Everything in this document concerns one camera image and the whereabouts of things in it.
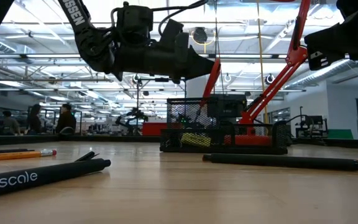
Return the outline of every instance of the green panel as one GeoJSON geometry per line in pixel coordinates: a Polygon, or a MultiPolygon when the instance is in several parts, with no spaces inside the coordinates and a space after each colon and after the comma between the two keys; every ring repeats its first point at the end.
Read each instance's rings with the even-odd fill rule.
{"type": "Polygon", "coordinates": [[[352,130],[350,129],[329,129],[328,138],[331,139],[353,139],[352,130]]]}

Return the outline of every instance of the dark hair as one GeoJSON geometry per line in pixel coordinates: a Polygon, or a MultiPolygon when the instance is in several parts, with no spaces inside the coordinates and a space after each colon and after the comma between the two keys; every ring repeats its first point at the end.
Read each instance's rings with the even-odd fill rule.
{"type": "Polygon", "coordinates": [[[62,107],[66,108],[67,110],[71,110],[71,105],[69,105],[68,103],[63,104],[62,107]]]}
{"type": "Polygon", "coordinates": [[[41,105],[36,104],[33,107],[31,107],[31,111],[29,114],[29,117],[37,116],[40,113],[41,105]]]}
{"type": "Polygon", "coordinates": [[[12,116],[12,113],[10,111],[4,111],[2,112],[2,114],[5,116],[5,117],[10,117],[12,116]]]}

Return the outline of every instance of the wooden table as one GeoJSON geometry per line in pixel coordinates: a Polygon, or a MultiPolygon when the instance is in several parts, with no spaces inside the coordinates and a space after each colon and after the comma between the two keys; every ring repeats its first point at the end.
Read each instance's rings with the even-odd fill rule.
{"type": "MultiPolygon", "coordinates": [[[[0,196],[0,223],[358,223],[358,172],[201,162],[156,143],[50,142],[56,157],[0,161],[0,172],[71,162],[93,150],[102,173],[0,196]]],[[[293,146],[296,156],[358,159],[358,149],[293,146]]]]}

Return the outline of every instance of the man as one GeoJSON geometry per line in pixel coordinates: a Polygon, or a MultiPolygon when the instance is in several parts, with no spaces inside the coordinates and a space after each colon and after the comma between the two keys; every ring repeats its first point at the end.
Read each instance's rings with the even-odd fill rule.
{"type": "Polygon", "coordinates": [[[64,128],[71,127],[75,130],[76,120],[71,113],[71,105],[63,104],[59,120],[57,121],[56,133],[60,133],[64,128]]]}
{"type": "Polygon", "coordinates": [[[20,125],[16,119],[12,118],[12,113],[10,111],[2,112],[4,115],[4,134],[20,134],[20,125]]]}

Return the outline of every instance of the black mesh basket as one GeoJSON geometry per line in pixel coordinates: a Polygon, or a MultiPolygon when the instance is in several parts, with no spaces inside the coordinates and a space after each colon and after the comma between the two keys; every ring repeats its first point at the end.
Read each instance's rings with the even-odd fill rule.
{"type": "Polygon", "coordinates": [[[231,124],[211,129],[163,129],[163,152],[286,154],[285,123],[231,124]]]}
{"type": "Polygon", "coordinates": [[[219,116],[217,98],[182,98],[167,100],[168,129],[216,129],[219,116]]]}

